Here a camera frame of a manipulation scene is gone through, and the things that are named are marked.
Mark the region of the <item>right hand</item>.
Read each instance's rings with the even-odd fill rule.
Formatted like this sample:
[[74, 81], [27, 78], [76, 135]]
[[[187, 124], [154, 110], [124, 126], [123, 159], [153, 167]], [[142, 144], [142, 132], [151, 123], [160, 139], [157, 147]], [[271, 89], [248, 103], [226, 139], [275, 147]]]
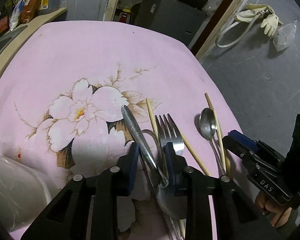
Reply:
[[263, 191], [257, 194], [255, 204], [263, 215], [266, 212], [271, 213], [272, 218], [270, 219], [270, 223], [274, 228], [278, 229], [285, 226], [287, 228], [296, 228], [297, 210], [278, 204]]

